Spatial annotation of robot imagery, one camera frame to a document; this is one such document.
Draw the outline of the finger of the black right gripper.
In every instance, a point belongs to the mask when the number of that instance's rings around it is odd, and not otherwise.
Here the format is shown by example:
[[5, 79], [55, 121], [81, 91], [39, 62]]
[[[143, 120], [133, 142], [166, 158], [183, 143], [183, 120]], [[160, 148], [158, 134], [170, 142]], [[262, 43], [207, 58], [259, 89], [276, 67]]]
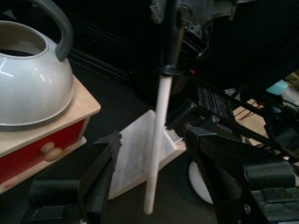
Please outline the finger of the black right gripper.
[[180, 55], [180, 49], [183, 44], [183, 36], [184, 36], [184, 29], [190, 25], [190, 18], [191, 18], [191, 10], [187, 5], [180, 5], [178, 9], [178, 32], [176, 32], [176, 44], [175, 44], [175, 55]]

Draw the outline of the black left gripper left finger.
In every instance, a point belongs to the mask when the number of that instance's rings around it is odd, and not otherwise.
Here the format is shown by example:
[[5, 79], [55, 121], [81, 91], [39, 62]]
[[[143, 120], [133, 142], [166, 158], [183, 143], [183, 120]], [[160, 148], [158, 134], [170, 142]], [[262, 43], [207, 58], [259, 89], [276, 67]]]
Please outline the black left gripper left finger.
[[103, 224], [120, 138], [101, 137], [33, 178], [21, 224]]

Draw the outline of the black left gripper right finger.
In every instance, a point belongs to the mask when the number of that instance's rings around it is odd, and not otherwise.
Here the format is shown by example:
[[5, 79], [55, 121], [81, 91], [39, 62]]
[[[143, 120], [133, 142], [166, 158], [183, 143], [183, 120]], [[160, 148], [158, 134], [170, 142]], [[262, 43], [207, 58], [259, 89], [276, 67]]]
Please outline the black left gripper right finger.
[[218, 223], [299, 224], [299, 187], [288, 162], [190, 124], [183, 132]]

